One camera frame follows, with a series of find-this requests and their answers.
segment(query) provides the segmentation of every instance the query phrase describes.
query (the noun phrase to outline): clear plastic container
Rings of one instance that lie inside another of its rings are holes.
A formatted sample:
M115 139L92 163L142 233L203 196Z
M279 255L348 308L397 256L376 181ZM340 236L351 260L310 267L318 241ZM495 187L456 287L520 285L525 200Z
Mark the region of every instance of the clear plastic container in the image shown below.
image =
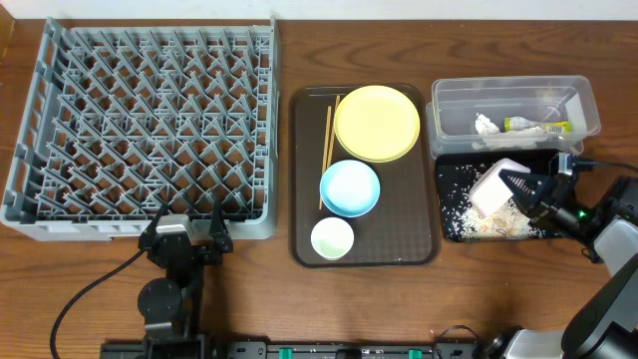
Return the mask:
M431 152L559 149L582 152L581 141L600 132L600 119L589 81L582 76L532 76L437 80L428 110ZM490 118L503 134L482 136L478 114ZM505 135L504 119L569 122L565 134Z

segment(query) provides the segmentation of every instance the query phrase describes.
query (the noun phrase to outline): dish rack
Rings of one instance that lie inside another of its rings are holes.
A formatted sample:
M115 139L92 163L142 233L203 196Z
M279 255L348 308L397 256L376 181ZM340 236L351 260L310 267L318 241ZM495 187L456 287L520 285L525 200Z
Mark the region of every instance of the dish rack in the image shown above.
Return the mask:
M74 28L48 19L0 220L38 240L139 235L163 203L198 238L275 230L270 26Z

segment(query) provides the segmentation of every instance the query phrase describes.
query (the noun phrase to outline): wooden table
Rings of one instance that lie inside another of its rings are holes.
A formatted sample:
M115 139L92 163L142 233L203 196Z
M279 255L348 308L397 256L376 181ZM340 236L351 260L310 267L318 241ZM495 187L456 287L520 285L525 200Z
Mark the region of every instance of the wooden table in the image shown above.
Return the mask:
M214 21L77 21L72 26L217 25ZM44 22L16 22L0 66L0 178L5 180ZM426 99L440 78L583 75L593 86L602 133L586 141L599 160L638 163L638 24L608 22L283 21L278 228L235 243L206 273L202 326L273 341L432 342L453 324L488 336L509 325L561 329L607 281L569 240L444 243L430 266L309 270L288 252L289 100L312 85L408 83ZM594 204L620 171L586 175ZM36 242L0 228L0 357L47 358L51 326L82 287L137 250L112 242ZM139 339L140 289L162 276L140 259L94 289L59 333L63 358L95 358L107 339Z

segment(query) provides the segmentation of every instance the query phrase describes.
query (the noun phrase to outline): plate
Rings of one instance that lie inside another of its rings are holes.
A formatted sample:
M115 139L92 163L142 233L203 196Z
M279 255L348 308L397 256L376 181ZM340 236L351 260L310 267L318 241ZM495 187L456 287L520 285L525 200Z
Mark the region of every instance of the plate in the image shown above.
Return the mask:
M335 135L341 146L363 161L383 163L406 154L417 141L421 121L415 105L386 86L351 92L335 114Z

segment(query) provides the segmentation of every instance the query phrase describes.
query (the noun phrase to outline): light blue bowl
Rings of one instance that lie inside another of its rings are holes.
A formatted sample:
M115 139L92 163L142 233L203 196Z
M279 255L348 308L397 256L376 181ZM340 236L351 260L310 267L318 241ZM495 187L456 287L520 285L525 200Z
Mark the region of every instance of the light blue bowl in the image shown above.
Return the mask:
M346 160L332 165L321 178L319 192L335 214L356 217L370 211L381 194L374 171L364 163Z

